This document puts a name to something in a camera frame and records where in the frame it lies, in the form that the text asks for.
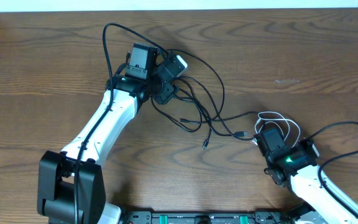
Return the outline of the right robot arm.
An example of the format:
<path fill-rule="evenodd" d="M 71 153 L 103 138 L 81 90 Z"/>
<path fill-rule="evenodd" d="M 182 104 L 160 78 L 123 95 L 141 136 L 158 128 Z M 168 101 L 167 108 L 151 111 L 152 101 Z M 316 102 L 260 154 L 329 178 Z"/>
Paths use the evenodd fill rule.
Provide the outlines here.
<path fill-rule="evenodd" d="M 264 172 L 273 182 L 304 202 L 285 218 L 291 223 L 358 223 L 358 204 L 322 171 L 314 142 L 304 139 L 295 146 L 285 144 L 278 129 L 261 131 L 254 142 L 265 158 Z"/>

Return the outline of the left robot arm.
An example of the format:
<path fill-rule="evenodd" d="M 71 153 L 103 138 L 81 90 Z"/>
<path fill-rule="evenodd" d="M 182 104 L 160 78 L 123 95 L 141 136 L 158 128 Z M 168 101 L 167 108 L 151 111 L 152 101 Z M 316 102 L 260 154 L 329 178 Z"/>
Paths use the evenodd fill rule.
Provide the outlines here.
<path fill-rule="evenodd" d="M 121 131 L 148 99 L 164 105 L 178 92 L 173 81 L 188 68 L 178 54 L 135 43 L 106 83 L 101 104 L 60 152 L 39 164 L 37 211 L 49 223 L 121 223 L 123 211 L 107 201 L 102 168 Z"/>

